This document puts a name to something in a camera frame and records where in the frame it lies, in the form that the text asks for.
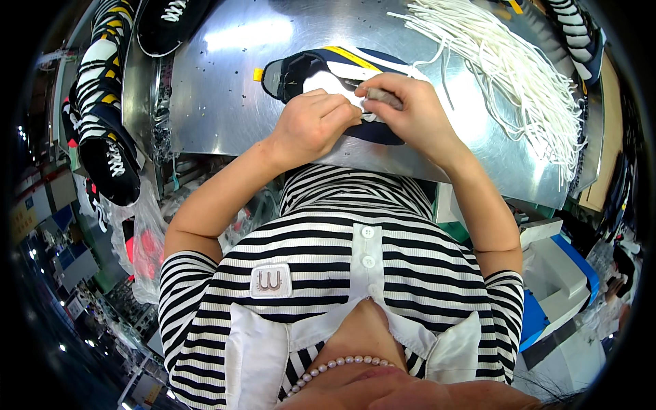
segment shirt logo patch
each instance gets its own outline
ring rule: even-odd
[[[251,270],[252,298],[288,298],[291,293],[291,272],[288,264],[263,265]]]

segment woman's right hand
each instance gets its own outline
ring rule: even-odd
[[[468,148],[451,127],[431,83],[401,74],[382,73],[361,83],[356,95],[367,95],[368,87],[393,92],[403,102],[403,110],[397,111],[377,100],[366,100],[364,108],[382,118],[403,141],[437,166],[449,168],[457,163],[461,154],[468,154]]]

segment white collar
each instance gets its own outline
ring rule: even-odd
[[[330,312],[292,324],[263,319],[233,303],[224,366],[228,408],[267,410],[275,407],[289,352],[329,339],[363,299],[353,298]],[[481,340],[477,312],[435,336],[420,323],[392,313],[381,298],[374,297],[374,300],[385,311],[392,336],[426,360],[426,379],[440,383],[474,379]]]

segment pearl necklace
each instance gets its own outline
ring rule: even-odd
[[[374,366],[389,366],[389,367],[395,367],[394,363],[390,363],[389,361],[385,359],[379,359],[379,358],[372,358],[371,356],[365,356],[362,357],[360,355],[357,356],[346,356],[346,359],[344,358],[337,358],[335,360],[329,361],[327,364],[321,364],[319,367],[316,369],[310,370],[309,373],[305,373],[301,378],[296,382],[291,387],[291,390],[289,393],[287,393],[287,397],[284,398],[284,400],[287,400],[291,396],[294,396],[296,393],[300,391],[300,389],[305,386],[309,381],[312,380],[313,377],[317,377],[319,373],[323,373],[327,371],[328,369],[332,369],[337,366],[343,366],[345,364],[351,364],[351,363],[366,363],[366,364],[372,364]]]

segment woman's left hand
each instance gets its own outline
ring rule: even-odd
[[[287,103],[264,143],[282,173],[328,154],[348,127],[362,124],[361,115],[341,94],[308,91]]]

